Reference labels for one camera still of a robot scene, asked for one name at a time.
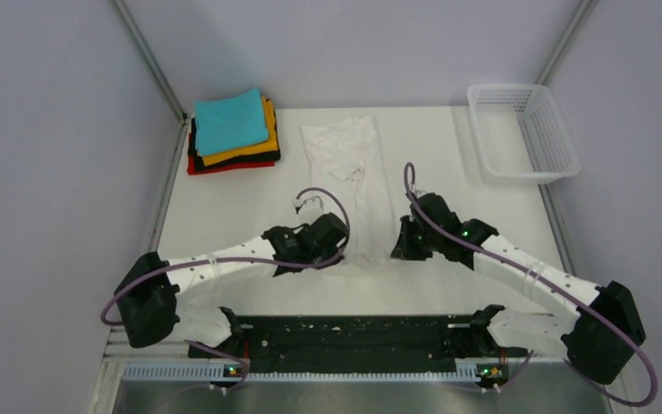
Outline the white t shirt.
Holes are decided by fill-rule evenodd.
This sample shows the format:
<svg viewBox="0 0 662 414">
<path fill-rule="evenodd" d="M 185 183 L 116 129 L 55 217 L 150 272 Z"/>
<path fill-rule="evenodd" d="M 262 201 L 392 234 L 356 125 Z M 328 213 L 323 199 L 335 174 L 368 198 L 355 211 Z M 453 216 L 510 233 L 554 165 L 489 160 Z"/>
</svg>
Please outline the white t shirt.
<svg viewBox="0 0 662 414">
<path fill-rule="evenodd" d="M 347 255 L 372 262 L 388 260 L 397 239 L 397 220 L 374 117 L 303 125 L 300 133 L 311 184 L 332 192 L 346 208 L 351 223 Z"/>
</svg>

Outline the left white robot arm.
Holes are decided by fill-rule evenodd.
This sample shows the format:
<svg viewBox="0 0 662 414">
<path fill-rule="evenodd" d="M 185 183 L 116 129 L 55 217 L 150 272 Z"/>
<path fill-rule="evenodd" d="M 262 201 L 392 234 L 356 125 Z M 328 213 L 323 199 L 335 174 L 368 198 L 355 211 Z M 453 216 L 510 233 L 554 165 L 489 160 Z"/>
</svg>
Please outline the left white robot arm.
<svg viewBox="0 0 662 414">
<path fill-rule="evenodd" d="M 334 213 L 323 213 L 312 223 L 274 226 L 212 254 L 164 260 L 149 252 L 133 264 L 110 304 L 118 309 L 132 348 L 147 348 L 176 334 L 231 356 L 239 351 L 242 334 L 229 308 L 200 299 L 222 284 L 333 266 L 348 238 L 348 225 Z"/>
</svg>

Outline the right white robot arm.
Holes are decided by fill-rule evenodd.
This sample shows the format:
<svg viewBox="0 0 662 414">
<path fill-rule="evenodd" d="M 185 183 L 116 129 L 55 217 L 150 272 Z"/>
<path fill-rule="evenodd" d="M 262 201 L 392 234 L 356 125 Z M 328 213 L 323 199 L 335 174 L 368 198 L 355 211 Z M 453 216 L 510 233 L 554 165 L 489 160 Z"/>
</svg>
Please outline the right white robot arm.
<svg viewBox="0 0 662 414">
<path fill-rule="evenodd" d="M 438 194 L 409 191 L 407 198 L 410 213 L 402 218 L 393 257 L 426 260 L 440 254 L 544 309 L 538 314 L 486 307 L 483 324 L 471 332 L 478 353 L 525 348 L 558 356 L 598 385 L 612 384 L 633 357 L 642 357 L 646 332 L 626 286 L 598 285 L 538 260 L 488 223 L 460 221 Z"/>
</svg>

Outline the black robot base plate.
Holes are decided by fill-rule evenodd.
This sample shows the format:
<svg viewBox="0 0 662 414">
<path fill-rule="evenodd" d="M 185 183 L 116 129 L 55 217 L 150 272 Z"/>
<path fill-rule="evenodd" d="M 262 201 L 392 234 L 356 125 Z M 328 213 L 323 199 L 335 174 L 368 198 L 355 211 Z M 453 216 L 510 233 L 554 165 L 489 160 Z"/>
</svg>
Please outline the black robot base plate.
<svg viewBox="0 0 662 414">
<path fill-rule="evenodd" d="M 458 360 L 523 357 L 501 348 L 472 315 L 242 316 L 218 350 L 260 373 L 434 373 Z"/>
</svg>

